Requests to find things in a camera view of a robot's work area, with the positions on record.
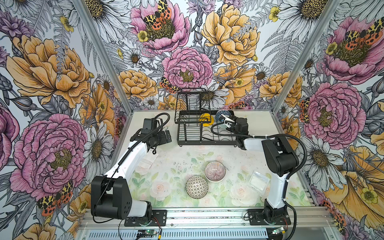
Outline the blue triangle patterned bowl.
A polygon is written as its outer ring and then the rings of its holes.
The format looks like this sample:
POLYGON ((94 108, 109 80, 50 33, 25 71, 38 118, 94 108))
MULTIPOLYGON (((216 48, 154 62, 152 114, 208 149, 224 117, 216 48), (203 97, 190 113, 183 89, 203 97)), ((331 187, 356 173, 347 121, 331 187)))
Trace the blue triangle patterned bowl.
POLYGON ((215 120, 217 123, 224 123, 226 118, 230 118, 232 115, 228 110, 219 110, 215 114, 215 120))

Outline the yellow bowl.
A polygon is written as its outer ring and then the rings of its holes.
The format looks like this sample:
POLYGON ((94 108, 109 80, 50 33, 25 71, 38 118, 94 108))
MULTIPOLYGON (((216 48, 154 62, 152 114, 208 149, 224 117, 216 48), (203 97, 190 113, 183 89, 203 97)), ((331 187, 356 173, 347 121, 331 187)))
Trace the yellow bowl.
POLYGON ((203 113, 199 121, 202 122, 203 127, 209 127, 214 124, 214 118, 209 113, 203 113))

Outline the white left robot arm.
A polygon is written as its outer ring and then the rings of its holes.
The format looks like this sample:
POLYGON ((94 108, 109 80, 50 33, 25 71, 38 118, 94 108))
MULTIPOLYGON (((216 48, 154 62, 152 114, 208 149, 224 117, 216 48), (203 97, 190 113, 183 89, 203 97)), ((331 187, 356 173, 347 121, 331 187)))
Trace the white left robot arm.
POLYGON ((170 120, 168 113, 144 119, 143 127, 131 138, 128 148, 113 167, 91 182, 91 214, 93 218, 111 220, 144 220, 153 218, 152 204, 134 200, 129 181, 139 162, 147 155, 157 153, 157 147, 172 142, 171 134, 164 127, 170 120))

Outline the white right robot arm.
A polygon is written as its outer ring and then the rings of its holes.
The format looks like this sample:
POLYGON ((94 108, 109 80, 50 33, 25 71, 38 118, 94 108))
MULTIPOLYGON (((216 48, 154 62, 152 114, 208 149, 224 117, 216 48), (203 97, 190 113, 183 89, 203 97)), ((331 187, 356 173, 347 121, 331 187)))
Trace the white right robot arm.
POLYGON ((236 138, 240 149, 263 153, 267 166, 273 173, 264 209, 261 213, 254 211, 255 219, 262 217, 267 224, 276 224, 279 221, 290 224, 286 193, 288 180, 296 172, 299 159, 286 136, 251 136, 246 118, 222 115, 219 121, 221 125, 226 126, 230 136, 236 138))

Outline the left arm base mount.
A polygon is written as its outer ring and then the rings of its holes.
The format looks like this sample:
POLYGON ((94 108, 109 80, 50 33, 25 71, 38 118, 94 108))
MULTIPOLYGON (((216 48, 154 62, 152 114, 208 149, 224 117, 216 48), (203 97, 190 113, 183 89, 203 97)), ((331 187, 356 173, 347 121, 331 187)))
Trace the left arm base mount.
POLYGON ((167 210, 153 210, 152 204, 147 203, 147 210, 143 217, 128 217, 125 227, 165 227, 167 223, 167 210))

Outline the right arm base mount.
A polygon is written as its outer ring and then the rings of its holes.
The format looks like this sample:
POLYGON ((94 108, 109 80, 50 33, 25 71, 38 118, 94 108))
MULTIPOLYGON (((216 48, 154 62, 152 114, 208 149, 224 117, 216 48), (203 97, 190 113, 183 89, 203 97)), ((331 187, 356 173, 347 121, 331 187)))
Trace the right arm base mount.
POLYGON ((248 220, 251 226, 288 226, 291 224, 287 206, 274 209, 266 205, 263 209, 249 209, 244 219, 248 220))

